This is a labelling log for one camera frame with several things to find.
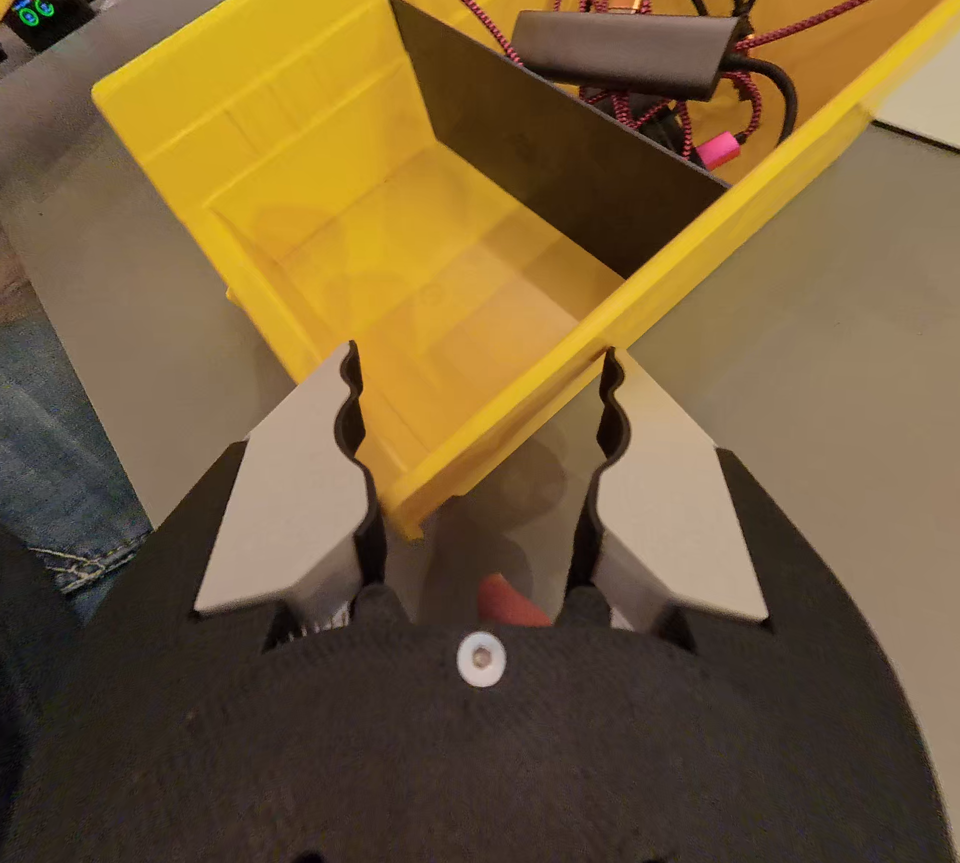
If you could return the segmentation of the person's jeans legs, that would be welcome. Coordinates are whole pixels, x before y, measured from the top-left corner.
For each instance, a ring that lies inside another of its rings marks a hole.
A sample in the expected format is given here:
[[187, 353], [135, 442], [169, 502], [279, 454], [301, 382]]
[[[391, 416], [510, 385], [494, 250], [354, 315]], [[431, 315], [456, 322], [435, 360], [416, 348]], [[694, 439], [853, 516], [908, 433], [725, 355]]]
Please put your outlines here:
[[1, 522], [84, 624], [153, 530], [42, 309], [2, 322]]

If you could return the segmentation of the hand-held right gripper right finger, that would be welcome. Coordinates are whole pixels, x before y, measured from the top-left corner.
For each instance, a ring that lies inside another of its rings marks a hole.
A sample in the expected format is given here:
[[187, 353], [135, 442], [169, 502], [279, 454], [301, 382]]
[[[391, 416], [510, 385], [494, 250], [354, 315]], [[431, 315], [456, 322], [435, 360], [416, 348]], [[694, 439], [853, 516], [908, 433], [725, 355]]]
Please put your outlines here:
[[594, 587], [636, 632], [678, 608], [762, 624], [769, 609], [714, 440], [626, 349], [599, 380], [596, 442], [566, 594]]

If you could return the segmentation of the black bin divider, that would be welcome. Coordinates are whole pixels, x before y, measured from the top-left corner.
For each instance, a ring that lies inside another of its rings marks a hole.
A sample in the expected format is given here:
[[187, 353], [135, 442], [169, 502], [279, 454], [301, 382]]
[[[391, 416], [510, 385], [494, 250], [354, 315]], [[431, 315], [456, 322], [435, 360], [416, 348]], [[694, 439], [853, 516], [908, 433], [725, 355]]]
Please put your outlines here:
[[622, 279], [730, 186], [405, 0], [389, 0], [439, 143]]

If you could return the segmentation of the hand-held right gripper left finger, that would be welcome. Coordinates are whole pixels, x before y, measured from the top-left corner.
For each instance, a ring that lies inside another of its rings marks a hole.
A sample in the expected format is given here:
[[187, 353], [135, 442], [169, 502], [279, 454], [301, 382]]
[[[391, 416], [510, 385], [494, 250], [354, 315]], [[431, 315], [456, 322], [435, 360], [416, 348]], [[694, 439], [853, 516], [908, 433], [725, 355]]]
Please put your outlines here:
[[339, 345], [248, 434], [194, 611], [282, 605], [330, 629], [386, 575], [387, 533], [366, 437], [355, 341]]

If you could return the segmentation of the black charger with display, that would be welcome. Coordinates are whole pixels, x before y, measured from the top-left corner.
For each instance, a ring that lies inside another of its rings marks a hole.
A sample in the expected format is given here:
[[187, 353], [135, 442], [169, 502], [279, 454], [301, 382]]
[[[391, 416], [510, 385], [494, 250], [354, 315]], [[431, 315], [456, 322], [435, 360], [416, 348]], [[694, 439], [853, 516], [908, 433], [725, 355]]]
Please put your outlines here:
[[32, 52], [42, 53], [97, 16], [87, 0], [14, 0], [3, 22]]

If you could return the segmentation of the grey usb hub with cable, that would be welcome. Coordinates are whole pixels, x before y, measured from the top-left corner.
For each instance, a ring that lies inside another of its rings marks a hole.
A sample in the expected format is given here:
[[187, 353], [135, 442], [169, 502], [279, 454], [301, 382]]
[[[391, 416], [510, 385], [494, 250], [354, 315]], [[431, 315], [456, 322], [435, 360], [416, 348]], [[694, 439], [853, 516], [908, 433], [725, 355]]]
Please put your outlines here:
[[761, 76], [783, 100], [783, 142], [796, 127], [796, 87], [782, 68], [739, 47], [751, 35], [747, 17], [526, 9], [511, 45], [522, 65], [555, 83], [678, 102], [712, 100], [725, 76]]

